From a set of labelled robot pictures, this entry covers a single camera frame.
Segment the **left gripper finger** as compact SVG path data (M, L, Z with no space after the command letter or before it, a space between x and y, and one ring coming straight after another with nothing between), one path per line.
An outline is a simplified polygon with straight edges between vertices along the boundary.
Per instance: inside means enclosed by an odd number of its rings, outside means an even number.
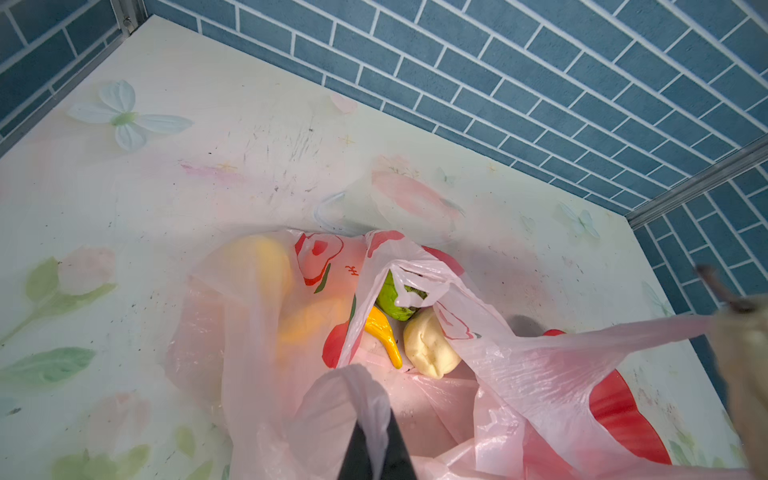
M370 447L359 421L355 423L338 480L416 480L410 454L393 412L390 412L383 447Z

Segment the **yellow fake pepper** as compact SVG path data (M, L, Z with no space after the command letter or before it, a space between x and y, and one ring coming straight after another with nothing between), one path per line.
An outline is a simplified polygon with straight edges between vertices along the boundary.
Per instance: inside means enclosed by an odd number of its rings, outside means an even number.
M378 307L372 307L367 316L364 331L381 343L393 367L395 369L401 369L403 361L394 336L394 331L387 316Z

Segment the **pink plastic bag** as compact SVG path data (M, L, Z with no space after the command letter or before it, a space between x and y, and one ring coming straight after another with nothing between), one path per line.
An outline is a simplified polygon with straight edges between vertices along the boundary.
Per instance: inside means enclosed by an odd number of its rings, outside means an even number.
M337 479L355 423L383 447L394 413L417 479L600 479L568 463L535 425L547 336L522 338L466 285L450 256L397 231L358 237L284 230L292 289L242 292L225 244L195 266L166 357L167 377L211 409L233 443L234 479ZM391 271L408 306L432 308L469 369L431 379L363 346ZM618 325L657 347L708 327L704 317ZM630 478L743 479L725 468L661 466Z

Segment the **green fake fruit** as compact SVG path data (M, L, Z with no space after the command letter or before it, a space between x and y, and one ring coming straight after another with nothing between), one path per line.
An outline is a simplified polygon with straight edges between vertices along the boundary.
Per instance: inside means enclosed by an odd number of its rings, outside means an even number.
M386 315L394 320L406 322L413 317L419 310L419 307L400 307L396 305L398 293L395 288L392 272L387 273L384 284L377 296L376 306Z

